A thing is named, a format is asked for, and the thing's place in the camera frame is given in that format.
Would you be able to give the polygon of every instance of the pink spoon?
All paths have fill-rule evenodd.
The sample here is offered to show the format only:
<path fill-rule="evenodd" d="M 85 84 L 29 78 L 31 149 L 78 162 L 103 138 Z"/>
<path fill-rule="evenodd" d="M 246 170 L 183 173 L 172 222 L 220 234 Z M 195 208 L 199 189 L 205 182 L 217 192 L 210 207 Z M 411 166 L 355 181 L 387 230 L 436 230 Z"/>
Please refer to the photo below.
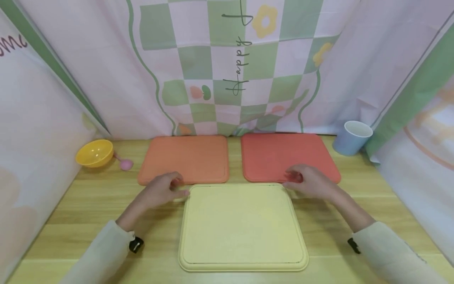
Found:
<path fill-rule="evenodd" d="M 113 156 L 120 161 L 120 169 L 122 170 L 130 170 L 134 165 L 133 161 L 129 159 L 121 159 L 115 152 L 113 153 Z"/>

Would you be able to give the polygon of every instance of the green stripe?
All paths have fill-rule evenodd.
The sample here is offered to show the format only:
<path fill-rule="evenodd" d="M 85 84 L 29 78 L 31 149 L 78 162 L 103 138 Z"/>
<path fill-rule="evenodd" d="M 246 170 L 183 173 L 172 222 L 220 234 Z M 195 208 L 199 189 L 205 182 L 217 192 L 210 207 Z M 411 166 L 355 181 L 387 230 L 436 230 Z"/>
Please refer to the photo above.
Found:
<path fill-rule="evenodd" d="M 134 25 L 134 11 L 133 11 L 133 4 L 131 3 L 131 0 L 126 0 L 127 4 L 128 4 L 128 9 L 129 9 L 129 37 L 131 39 L 131 44 L 133 45 L 133 49 L 134 49 L 134 52 L 137 56 L 137 58 L 139 59 L 140 63 L 142 64 L 142 66 L 146 69 L 146 71 L 153 77 L 153 80 L 156 84 L 156 101 L 159 105 L 159 108 L 161 109 L 161 111 L 165 114 L 165 116 L 167 116 L 167 118 L 172 122 L 172 135 L 177 135 L 177 133 L 175 132 L 175 128 L 176 128 L 176 125 L 175 125 L 175 122 L 172 120 L 172 118 L 170 118 L 170 116 L 164 111 L 164 108 L 163 106 L 161 105 L 161 102 L 159 101 L 159 82 L 158 82 L 158 79 L 156 78 L 156 76 L 153 74 L 153 72 L 151 72 L 151 70 L 147 67 L 147 65 L 145 64 L 145 62 L 142 60 L 142 57 L 140 56 L 139 54 L 139 51 L 137 50 L 137 46 L 136 46 L 136 42 L 134 40 L 134 33 L 133 33 L 133 25 Z"/>
<path fill-rule="evenodd" d="M 300 122 L 300 127 L 301 127 L 301 133 L 303 133 L 303 121 L 301 119 L 301 114 L 303 113 L 303 110 L 308 107 L 308 105 L 311 104 L 311 102 L 315 99 L 315 97 L 317 96 L 318 94 L 318 89 L 320 88 L 320 69 L 317 69 L 317 86 L 315 87 L 315 92 L 314 94 L 312 95 L 311 99 L 300 109 L 300 111 L 298 112 L 298 121 Z"/>
<path fill-rule="evenodd" d="M 454 25 L 443 35 L 381 119 L 366 144 L 372 156 L 407 125 L 454 74 Z"/>
<path fill-rule="evenodd" d="M 80 89 L 68 75 L 64 67 L 54 57 L 52 52 L 21 13 L 13 0 L 0 0 L 0 8 L 10 19 L 10 21 L 16 26 L 19 32 L 26 38 L 27 42 L 33 47 L 36 53 L 41 56 L 44 62 L 55 72 L 55 74 L 84 105 L 84 107 L 91 113 L 91 115 L 96 118 L 96 120 L 107 130 L 106 125 L 104 124 L 94 107 L 91 105 L 88 98 L 80 91 Z"/>

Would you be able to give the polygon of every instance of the blue cup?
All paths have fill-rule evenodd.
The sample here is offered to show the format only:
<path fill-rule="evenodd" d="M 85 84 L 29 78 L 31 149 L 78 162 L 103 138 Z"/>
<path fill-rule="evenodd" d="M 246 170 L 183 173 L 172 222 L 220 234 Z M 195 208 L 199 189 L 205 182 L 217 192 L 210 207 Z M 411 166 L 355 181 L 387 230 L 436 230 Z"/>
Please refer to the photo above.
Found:
<path fill-rule="evenodd" d="M 369 140 L 374 131 L 367 124 L 350 120 L 338 133 L 333 142 L 333 149 L 344 156 L 353 156 Z"/>

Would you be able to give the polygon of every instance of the table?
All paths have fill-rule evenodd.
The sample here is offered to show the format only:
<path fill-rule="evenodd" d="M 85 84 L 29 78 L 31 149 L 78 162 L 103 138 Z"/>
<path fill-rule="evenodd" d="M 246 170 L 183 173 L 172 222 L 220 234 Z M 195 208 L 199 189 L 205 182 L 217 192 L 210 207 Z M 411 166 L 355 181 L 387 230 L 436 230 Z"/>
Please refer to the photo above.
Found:
<path fill-rule="evenodd" d="M 368 159 L 360 154 L 341 156 L 331 147 L 334 137 L 322 139 L 342 174 L 340 186 L 454 283 L 452 267 Z M 57 283 L 107 221 L 116 219 L 142 189 L 136 178 L 148 144 L 147 140 L 114 142 L 121 157 L 134 161 L 129 172 L 121 171 L 115 160 L 101 170 L 82 168 L 9 283 Z M 229 137 L 228 146 L 228 182 L 247 182 L 242 175 L 240 139 Z M 141 253 L 128 255 L 111 283 L 381 283 L 347 244 L 351 231 L 332 206 L 314 199 L 293 199 L 293 205 L 310 256 L 309 266 L 301 272 L 183 271 L 178 265 L 178 244 L 184 203 L 176 201 L 143 218 L 136 233 L 145 245 Z"/>

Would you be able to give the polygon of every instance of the cutting board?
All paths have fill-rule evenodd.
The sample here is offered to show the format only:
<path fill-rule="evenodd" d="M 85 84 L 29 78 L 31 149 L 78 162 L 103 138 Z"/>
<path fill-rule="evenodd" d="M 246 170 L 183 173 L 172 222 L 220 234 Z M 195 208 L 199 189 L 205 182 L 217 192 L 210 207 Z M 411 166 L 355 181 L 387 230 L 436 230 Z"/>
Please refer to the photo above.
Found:
<path fill-rule="evenodd" d="M 294 164 L 316 167 L 335 183 L 341 174 L 325 144 L 316 134 L 245 134 L 241 138 L 243 175 L 250 182 L 285 182 Z"/>
<path fill-rule="evenodd" d="M 309 261 L 280 184 L 197 184 L 186 201 L 179 263 L 186 271 L 299 271 Z"/>
<path fill-rule="evenodd" d="M 224 136 L 163 136 L 150 142 L 137 181 L 147 185 L 156 176 L 177 171 L 186 184 L 228 180 L 228 148 Z"/>

